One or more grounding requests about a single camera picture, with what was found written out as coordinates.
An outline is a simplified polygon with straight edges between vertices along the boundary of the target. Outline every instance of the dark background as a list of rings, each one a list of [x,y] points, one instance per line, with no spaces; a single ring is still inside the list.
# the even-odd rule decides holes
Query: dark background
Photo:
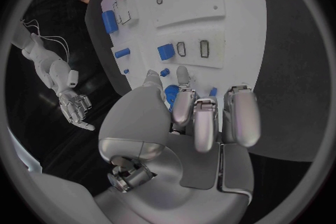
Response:
[[[7,106],[13,133],[41,162],[44,172],[78,182],[96,195],[109,186],[108,165],[98,153],[97,134],[104,116],[120,96],[96,56],[84,22],[85,12],[86,5],[81,2],[34,0],[24,18],[26,21],[37,19],[42,35],[59,35],[68,41],[69,64],[80,73],[76,91],[89,96],[92,110],[86,120],[96,126],[96,131],[80,130],[67,123],[54,92],[42,84],[33,64],[16,48],[12,48],[8,60]],[[57,43],[46,42],[46,47],[64,56],[63,48]],[[310,166],[309,162],[276,160],[255,154],[251,154],[251,159],[255,170],[255,196],[241,223],[254,223],[274,209],[293,191]],[[21,220],[22,215],[26,221],[32,218],[3,173],[1,176],[5,214],[10,212],[14,223]],[[335,172],[296,223],[333,219],[334,182]],[[13,213],[13,208],[20,214]]]

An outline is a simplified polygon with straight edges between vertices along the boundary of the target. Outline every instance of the black floor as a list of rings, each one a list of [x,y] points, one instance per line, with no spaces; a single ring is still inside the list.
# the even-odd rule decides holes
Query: black floor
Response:
[[[255,192],[242,224],[255,223],[293,191],[314,159],[328,114],[325,52],[307,8],[301,0],[267,0],[267,7],[267,44],[255,88],[263,138],[251,151]],[[14,47],[8,61],[6,100],[10,128],[44,172],[80,183],[96,195],[109,187],[109,166],[98,152],[98,132],[120,96],[92,46],[85,11],[81,2],[34,0],[25,19],[37,19],[42,35],[59,35],[68,41],[70,66],[80,73],[76,90],[89,96],[92,109],[86,120],[96,130],[82,130],[65,120],[55,93],[42,84],[32,62]],[[46,47],[64,56],[57,43],[48,41]]]

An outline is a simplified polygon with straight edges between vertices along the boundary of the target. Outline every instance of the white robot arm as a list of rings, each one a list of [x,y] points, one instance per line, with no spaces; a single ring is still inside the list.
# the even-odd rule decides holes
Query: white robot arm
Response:
[[[88,97],[72,90],[78,84],[78,72],[71,70],[68,63],[56,53],[45,49],[41,37],[30,34],[22,22],[18,24],[12,44],[22,50],[25,58],[34,62],[40,79],[59,97],[65,118],[75,126],[94,130],[93,125],[83,122],[85,114],[92,107]]]

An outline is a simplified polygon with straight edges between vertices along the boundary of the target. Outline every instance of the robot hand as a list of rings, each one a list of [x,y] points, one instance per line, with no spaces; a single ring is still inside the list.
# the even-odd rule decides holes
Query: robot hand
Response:
[[[78,95],[73,90],[62,92],[59,95],[59,104],[65,118],[73,125],[87,130],[95,130],[95,127],[82,120],[88,109],[91,108],[90,100],[86,95]]]

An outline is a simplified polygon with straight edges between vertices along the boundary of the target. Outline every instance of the cable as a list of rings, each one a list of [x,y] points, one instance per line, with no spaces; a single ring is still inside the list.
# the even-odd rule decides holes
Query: cable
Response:
[[[32,23],[33,21],[36,21],[37,26],[36,26],[36,25],[28,25],[28,24]],[[66,55],[67,55],[67,63],[69,63],[69,57],[70,57],[69,45],[68,45],[68,43],[66,42],[66,40],[65,40],[63,37],[61,37],[61,36],[42,36],[41,33],[40,33],[40,25],[39,25],[39,22],[38,22],[37,20],[31,20],[31,21],[29,21],[29,22],[25,22],[25,20],[23,19],[21,22],[22,22],[27,28],[28,28],[28,27],[35,27],[35,28],[37,28],[37,30],[38,30],[38,36],[39,36],[39,37],[41,37],[41,38],[43,38],[43,39],[46,39],[46,40],[55,41],[55,42],[60,43],[60,44],[62,45],[62,47],[64,48],[64,50],[66,51]],[[60,41],[58,41],[58,40],[55,40],[55,39],[51,39],[51,38],[61,38],[61,39],[65,42],[66,47],[64,46],[64,44],[63,44],[62,42],[60,42]]]

